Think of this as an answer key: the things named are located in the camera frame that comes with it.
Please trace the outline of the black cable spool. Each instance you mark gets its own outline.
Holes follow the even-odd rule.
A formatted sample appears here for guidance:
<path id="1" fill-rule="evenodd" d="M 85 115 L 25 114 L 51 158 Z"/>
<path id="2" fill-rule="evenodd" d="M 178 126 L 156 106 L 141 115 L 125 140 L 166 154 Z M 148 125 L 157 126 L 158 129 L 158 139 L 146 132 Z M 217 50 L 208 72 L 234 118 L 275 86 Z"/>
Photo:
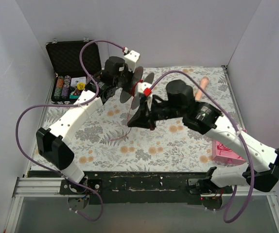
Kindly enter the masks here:
<path id="1" fill-rule="evenodd" d="M 143 67 L 137 67 L 134 73 L 130 72 L 127 76 L 127 83 L 123 86 L 120 94 L 120 103 L 126 103 L 130 98 L 133 98 L 131 103 L 132 110 L 139 106 L 140 93 L 142 93 L 146 88 L 151 87 L 155 77 L 155 74 L 151 72 L 143 78 L 143 71 Z"/>

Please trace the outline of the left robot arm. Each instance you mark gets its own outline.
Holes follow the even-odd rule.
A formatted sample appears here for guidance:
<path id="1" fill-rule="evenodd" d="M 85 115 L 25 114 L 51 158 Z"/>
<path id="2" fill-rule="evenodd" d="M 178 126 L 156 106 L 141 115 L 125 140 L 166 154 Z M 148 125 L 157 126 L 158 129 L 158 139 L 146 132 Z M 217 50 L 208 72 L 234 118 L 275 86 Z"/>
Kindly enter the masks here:
<path id="1" fill-rule="evenodd" d="M 132 50 L 122 58 L 109 57 L 104 69 L 92 85 L 82 91 L 74 107 L 66 111 L 48 129 L 36 132 L 39 154 L 53 164 L 61 174 L 71 179 L 70 187 L 76 194 L 87 190 L 84 172 L 74 160 L 74 153 L 68 147 L 71 139 L 86 120 L 121 89 L 120 102 L 125 103 L 134 96 L 136 83 L 141 81 L 143 67 L 137 66 L 140 54 Z"/>

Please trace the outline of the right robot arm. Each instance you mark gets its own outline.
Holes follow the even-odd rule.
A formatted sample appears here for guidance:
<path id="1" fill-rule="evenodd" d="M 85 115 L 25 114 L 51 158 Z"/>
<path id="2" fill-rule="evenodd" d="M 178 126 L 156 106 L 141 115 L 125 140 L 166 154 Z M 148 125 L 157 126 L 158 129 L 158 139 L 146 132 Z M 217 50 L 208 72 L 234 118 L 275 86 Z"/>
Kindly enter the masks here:
<path id="1" fill-rule="evenodd" d="M 250 185 L 269 192 L 279 180 L 279 148 L 269 147 L 246 132 L 234 129 L 222 112 L 207 102 L 196 101 L 193 88 L 182 80 L 166 85 L 167 100 L 152 94 L 150 84 L 140 82 L 133 87 L 139 108 L 128 121 L 129 127 L 154 130 L 158 120 L 182 118 L 184 126 L 222 143 L 245 160 L 252 162 L 232 167 L 211 167 L 204 179 L 189 184 L 192 193 L 215 193 L 233 185 Z"/>

